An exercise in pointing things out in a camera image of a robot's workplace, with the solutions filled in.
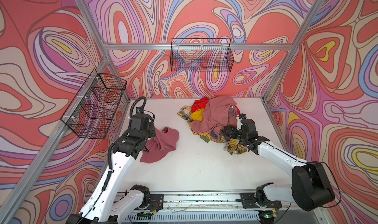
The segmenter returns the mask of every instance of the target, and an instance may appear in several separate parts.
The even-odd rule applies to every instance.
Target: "black cable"
[[[281,218],[285,215],[287,210],[289,210],[290,206],[291,206],[291,203],[289,204],[289,207],[286,209],[286,211],[282,214],[282,216],[277,221],[275,221],[273,224],[276,224],[279,220],[281,220]]]
[[[98,198],[96,199],[96,201],[93,203],[93,205],[92,205],[92,208],[87,212],[87,214],[85,214],[76,224],[78,224],[78,223],[80,223],[88,214],[89,214],[89,212],[90,211],[92,211],[92,209],[94,208],[94,206],[96,205],[96,203],[97,203],[97,201],[98,201],[98,199],[100,198],[100,196],[102,195],[102,190],[101,190],[101,193],[100,193],[100,195],[98,196]]]
[[[142,99],[143,99],[143,105],[142,105],[142,107],[144,107],[144,106],[145,106],[145,103],[146,103],[146,101],[147,101],[147,98],[146,98],[146,97],[140,97],[140,98],[136,99],[135,102],[131,105],[131,108],[130,108],[129,128],[131,127],[131,117],[133,116],[134,107],[135,107],[135,105],[136,105],[140,100],[142,100]]]
[[[147,111],[147,110],[144,110],[145,112],[149,112],[152,114],[152,120],[151,120],[151,123],[153,123],[155,121],[155,114],[153,112],[150,112],[150,111]]]
[[[109,170],[108,170],[108,174],[106,175],[106,179],[105,179],[104,185],[102,186],[102,189],[101,189],[102,191],[106,190],[106,187],[108,186],[111,174],[113,173],[113,162],[111,160],[111,154],[113,153],[112,149],[113,149],[114,145],[115,145],[115,143],[112,143],[109,146],[109,148],[108,148],[108,166],[109,166]]]
[[[134,224],[134,222],[131,221],[130,216],[127,216],[127,218],[130,220],[130,222],[131,222],[132,224]]]
[[[337,181],[336,181],[336,179],[333,175],[333,172],[332,172],[331,168],[328,166],[327,163],[325,163],[325,162],[302,162],[302,161],[299,161],[298,159],[296,159],[295,157],[292,157],[290,155],[288,155],[288,156],[291,157],[292,159],[296,160],[297,162],[304,163],[304,164],[322,164],[322,163],[324,163],[328,167],[328,170],[331,172],[332,178],[333,178],[334,182],[336,183],[337,189],[339,190],[339,201],[335,205],[332,205],[332,206],[328,206],[328,207],[320,206],[320,207],[322,207],[322,208],[333,208],[333,207],[336,207],[337,205],[339,205],[341,203],[341,191],[340,191],[339,184],[337,184]]]
[[[324,164],[328,167],[329,171],[331,172],[332,178],[333,178],[334,182],[336,183],[337,189],[339,190],[339,201],[338,201],[335,205],[328,206],[328,207],[326,207],[326,206],[320,206],[320,207],[322,207],[322,208],[333,208],[333,207],[336,207],[337,205],[339,205],[339,204],[341,203],[341,191],[340,191],[340,187],[339,187],[339,185],[337,184],[337,181],[336,181],[336,179],[335,179],[335,177],[334,177],[334,175],[333,175],[333,172],[331,171],[331,169],[330,169],[330,167],[328,166],[328,164],[325,163],[325,162],[319,162],[319,163],[324,163]]]

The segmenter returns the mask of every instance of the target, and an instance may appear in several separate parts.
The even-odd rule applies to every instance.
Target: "pile of clothes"
[[[240,111],[234,99],[227,96],[212,99],[204,97],[196,100],[192,106],[182,107],[177,114],[187,120],[193,134],[200,136],[205,142],[227,142],[223,149],[230,154],[241,154],[247,151],[245,146],[239,144],[239,140],[227,141],[223,136],[224,127],[237,126],[235,115],[239,115]]]

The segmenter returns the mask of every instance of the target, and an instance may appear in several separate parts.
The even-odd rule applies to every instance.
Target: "wire basket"
[[[79,138],[105,139],[126,84],[112,74],[97,74],[69,119],[61,120]]]
[[[234,55],[230,38],[172,38],[172,71],[231,72]]]

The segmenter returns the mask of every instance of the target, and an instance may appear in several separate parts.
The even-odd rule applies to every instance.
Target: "colorful wallpaper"
[[[105,140],[78,138],[72,132],[63,138],[12,224],[63,224],[80,211],[96,188],[124,109],[121,100]]]
[[[377,26],[378,0],[326,0],[269,100],[290,151],[332,169],[334,223],[378,223]]]
[[[0,0],[0,205],[101,59],[74,0]],[[63,223],[83,205],[122,107],[106,140],[64,137],[13,223]]]
[[[170,51],[110,52],[118,73],[128,82],[130,98],[260,97],[284,55],[279,50],[234,51],[231,72],[172,72]]]
[[[87,0],[105,42],[164,43],[229,36],[290,43],[313,0]]]
[[[291,43],[313,0],[87,0],[105,42],[165,43],[230,37],[233,43]],[[234,51],[231,73],[171,72],[170,51],[115,50],[131,98],[260,97],[284,51]]]

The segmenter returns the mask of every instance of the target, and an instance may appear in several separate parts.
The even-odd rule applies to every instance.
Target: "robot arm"
[[[331,184],[324,167],[319,162],[300,159],[274,145],[269,139],[258,136],[255,122],[240,114],[238,127],[228,126],[226,138],[239,139],[239,143],[272,161],[291,176],[292,184],[276,185],[267,183],[257,187],[256,204],[266,207],[272,201],[297,203],[305,211],[322,206],[334,200]]]
[[[142,107],[137,107],[137,113],[132,116],[137,102],[144,100]],[[130,109],[130,122],[127,130],[113,143],[108,150],[108,167],[92,196],[81,208],[80,213],[71,214],[66,224],[92,224],[106,222],[117,224],[136,208],[144,209],[150,203],[149,188],[135,185],[126,197],[114,204],[122,180],[134,163],[140,151],[147,151],[145,144],[148,138],[155,137],[154,117],[144,113],[145,97],[137,99]]]

